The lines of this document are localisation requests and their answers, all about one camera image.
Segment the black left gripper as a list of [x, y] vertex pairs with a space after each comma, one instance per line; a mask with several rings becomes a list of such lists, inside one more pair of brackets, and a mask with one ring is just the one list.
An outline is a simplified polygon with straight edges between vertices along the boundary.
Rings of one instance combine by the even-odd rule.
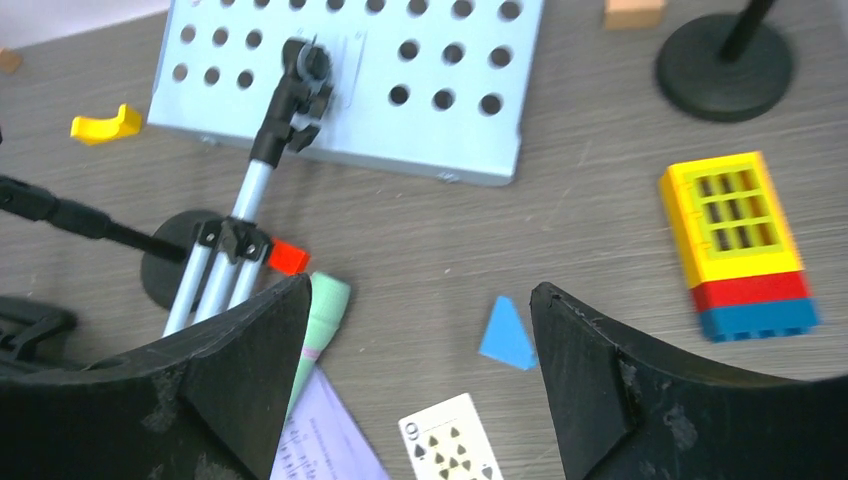
[[1, 296], [1, 320], [23, 327], [18, 333], [1, 330], [2, 371], [45, 371], [62, 369], [57, 362], [41, 360], [41, 342], [70, 332], [77, 316], [64, 308], [29, 299]]

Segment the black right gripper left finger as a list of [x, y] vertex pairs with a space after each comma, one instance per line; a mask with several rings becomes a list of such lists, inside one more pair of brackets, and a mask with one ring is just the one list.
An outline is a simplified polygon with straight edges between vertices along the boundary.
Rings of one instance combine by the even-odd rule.
[[1, 379], [5, 479], [266, 479], [308, 323], [305, 274], [83, 369]]

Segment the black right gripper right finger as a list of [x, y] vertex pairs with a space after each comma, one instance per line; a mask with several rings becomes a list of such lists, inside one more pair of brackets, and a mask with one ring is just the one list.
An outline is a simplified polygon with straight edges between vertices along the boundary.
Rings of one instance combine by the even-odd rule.
[[569, 479], [843, 479], [847, 379], [801, 381], [710, 360], [557, 286], [533, 333]]

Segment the sheet music page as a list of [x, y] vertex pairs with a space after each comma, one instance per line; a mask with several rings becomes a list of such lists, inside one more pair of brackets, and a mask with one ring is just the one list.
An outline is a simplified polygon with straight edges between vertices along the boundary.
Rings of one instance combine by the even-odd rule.
[[387, 479], [389, 474], [316, 367], [282, 432], [272, 479]]

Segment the mint green toy microphone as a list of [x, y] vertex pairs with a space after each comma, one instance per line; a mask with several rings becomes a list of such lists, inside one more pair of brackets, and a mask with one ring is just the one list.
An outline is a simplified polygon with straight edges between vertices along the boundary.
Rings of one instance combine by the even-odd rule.
[[286, 416], [289, 417], [317, 360], [339, 329], [352, 288], [325, 272], [311, 274], [312, 299], [307, 330], [292, 385]]

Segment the light blue music stand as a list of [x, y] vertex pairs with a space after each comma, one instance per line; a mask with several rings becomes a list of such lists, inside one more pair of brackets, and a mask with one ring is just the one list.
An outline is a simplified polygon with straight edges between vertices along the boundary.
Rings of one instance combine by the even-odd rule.
[[249, 149], [224, 232], [285, 153], [481, 186], [516, 173], [539, 1], [175, 1], [147, 121]]

